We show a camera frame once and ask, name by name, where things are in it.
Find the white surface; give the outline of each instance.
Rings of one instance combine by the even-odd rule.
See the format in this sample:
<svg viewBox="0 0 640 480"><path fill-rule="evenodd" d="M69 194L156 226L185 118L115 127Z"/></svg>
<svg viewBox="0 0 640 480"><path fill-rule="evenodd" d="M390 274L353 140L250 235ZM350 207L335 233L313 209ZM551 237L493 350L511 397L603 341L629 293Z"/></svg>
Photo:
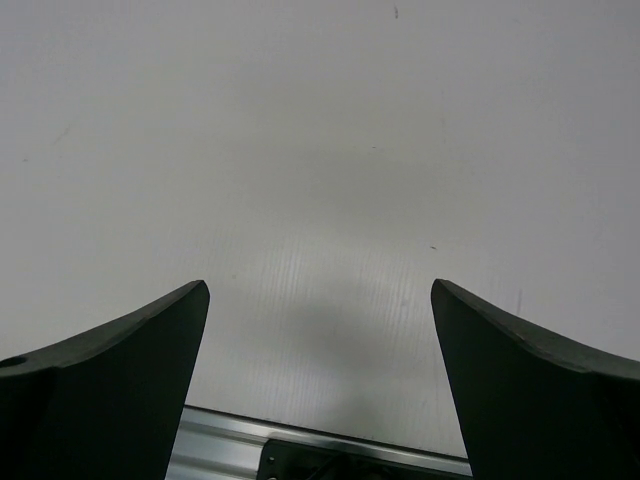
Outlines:
<svg viewBox="0 0 640 480"><path fill-rule="evenodd" d="M128 3L0 5L0 355L204 278L189 403L455 455L435 277L640 359L639 2Z"/></svg>

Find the scratch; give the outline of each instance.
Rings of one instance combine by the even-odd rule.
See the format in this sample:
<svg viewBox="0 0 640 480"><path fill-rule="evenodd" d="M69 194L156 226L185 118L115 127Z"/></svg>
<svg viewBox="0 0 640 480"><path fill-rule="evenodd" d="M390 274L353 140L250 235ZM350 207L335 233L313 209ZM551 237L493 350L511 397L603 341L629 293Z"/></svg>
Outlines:
<svg viewBox="0 0 640 480"><path fill-rule="evenodd" d="M522 289L518 290L518 303L516 304L516 315L520 316L520 309L522 308Z"/></svg>
<svg viewBox="0 0 640 480"><path fill-rule="evenodd" d="M53 141L53 143L51 144L52 147L55 147L58 143L60 143L60 141L66 137L67 135L69 135L69 132L71 131L71 124L67 125L67 128L64 129L64 132L62 132L60 135L58 135L58 137Z"/></svg>

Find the white table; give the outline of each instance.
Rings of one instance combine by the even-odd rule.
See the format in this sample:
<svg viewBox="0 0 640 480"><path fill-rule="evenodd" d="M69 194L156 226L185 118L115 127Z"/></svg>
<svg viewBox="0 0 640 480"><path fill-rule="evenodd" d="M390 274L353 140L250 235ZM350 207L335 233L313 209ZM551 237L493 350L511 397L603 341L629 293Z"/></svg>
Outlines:
<svg viewBox="0 0 640 480"><path fill-rule="evenodd" d="M2 2L0 356L204 278L188 403L453 455L434 278L640 359L640 3L395 8Z"/></svg>

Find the bolt hole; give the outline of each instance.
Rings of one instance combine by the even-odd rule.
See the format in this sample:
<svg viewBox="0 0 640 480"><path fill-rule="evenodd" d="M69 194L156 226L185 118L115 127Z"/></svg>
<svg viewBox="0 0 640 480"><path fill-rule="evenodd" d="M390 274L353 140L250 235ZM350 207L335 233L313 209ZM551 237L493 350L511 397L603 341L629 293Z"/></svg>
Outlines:
<svg viewBox="0 0 640 480"><path fill-rule="evenodd" d="M0 368L15 367L16 365L22 365L26 361L25 357L6 358L0 362Z"/></svg>

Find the silver metal frame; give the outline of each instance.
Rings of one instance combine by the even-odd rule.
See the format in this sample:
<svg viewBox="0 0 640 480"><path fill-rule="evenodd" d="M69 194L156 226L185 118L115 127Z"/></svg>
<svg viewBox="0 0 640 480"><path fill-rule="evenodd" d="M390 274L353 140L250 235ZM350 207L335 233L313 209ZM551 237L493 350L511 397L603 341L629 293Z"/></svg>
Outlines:
<svg viewBox="0 0 640 480"><path fill-rule="evenodd" d="M466 460L439 457L259 420L185 408L167 471L170 480L254 479L268 439L338 448L392 462L471 477Z"/></svg>

